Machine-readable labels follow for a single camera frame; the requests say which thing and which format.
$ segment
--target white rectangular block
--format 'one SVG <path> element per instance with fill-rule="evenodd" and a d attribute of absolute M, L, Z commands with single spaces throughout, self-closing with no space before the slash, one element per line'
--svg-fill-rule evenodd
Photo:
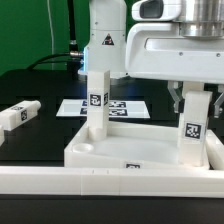
<path fill-rule="evenodd" d="M 119 195 L 118 169 L 84 169 L 81 178 L 81 195 Z"/>
<path fill-rule="evenodd" d="M 109 91 L 109 71 L 90 71 L 88 73 L 87 124 L 89 138 L 94 141 L 102 140 L 107 136 Z"/>
<path fill-rule="evenodd" d="M 186 94 L 184 115 L 179 124 L 179 162 L 193 166 L 203 165 L 205 133 L 211 92 L 189 91 Z"/>
<path fill-rule="evenodd" d="M 21 124 L 29 121 L 37 116 L 37 111 L 40 109 L 39 101 L 23 101 L 0 113 L 0 125 L 4 130 L 12 131 Z"/>

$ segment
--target black surface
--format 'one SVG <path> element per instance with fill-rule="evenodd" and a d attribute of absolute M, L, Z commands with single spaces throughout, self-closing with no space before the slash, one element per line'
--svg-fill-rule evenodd
<path fill-rule="evenodd" d="M 86 83 L 62 71 L 10 71 L 0 77 L 0 110 L 22 100 L 39 100 L 39 116 L 5 132 L 0 165 L 63 166 L 63 150 L 85 118 L 56 118 L 63 99 L 86 98 Z M 177 126 L 167 82 L 137 80 L 111 87 L 111 98 L 144 100 L 150 120 L 122 121 Z M 223 119 L 210 120 L 221 139 Z M 224 200 L 166 197 L 0 195 L 0 223 L 216 223 L 223 224 Z"/>

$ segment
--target green backdrop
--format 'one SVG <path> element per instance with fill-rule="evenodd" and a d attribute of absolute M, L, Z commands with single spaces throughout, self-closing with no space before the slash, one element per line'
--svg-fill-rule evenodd
<path fill-rule="evenodd" d="M 131 19 L 128 6 L 127 29 Z M 51 33 L 47 0 L 0 0 L 0 75 L 12 69 L 26 68 L 51 54 Z M 55 52 L 67 52 L 69 45 L 67 0 L 50 0 L 55 36 Z M 89 0 L 74 0 L 76 33 L 80 49 L 89 40 Z M 51 69 L 50 65 L 39 68 Z M 65 65 L 55 68 L 65 69 Z"/>

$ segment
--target white block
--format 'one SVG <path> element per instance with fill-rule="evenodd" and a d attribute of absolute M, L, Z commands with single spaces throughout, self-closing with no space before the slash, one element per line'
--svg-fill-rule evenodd
<path fill-rule="evenodd" d="M 39 101 L 23 101 L 0 113 L 0 125 L 4 130 L 12 131 L 16 127 L 29 121 L 37 116 L 37 111 L 40 109 Z"/>
<path fill-rule="evenodd" d="M 193 166 L 203 165 L 205 132 L 211 92 L 189 91 L 186 94 L 184 115 L 179 125 L 179 162 Z"/>
<path fill-rule="evenodd" d="M 89 138 L 100 141 L 107 136 L 109 120 L 110 72 L 91 71 L 88 73 L 88 112 Z"/>
<path fill-rule="evenodd" d="M 5 141 L 4 129 L 3 129 L 3 126 L 0 125 L 0 146 L 2 145 L 4 141 Z"/>
<path fill-rule="evenodd" d="M 0 166 L 1 194 L 80 195 L 81 169 Z"/>
<path fill-rule="evenodd" d="M 81 195 L 119 195 L 118 169 L 84 169 Z"/>

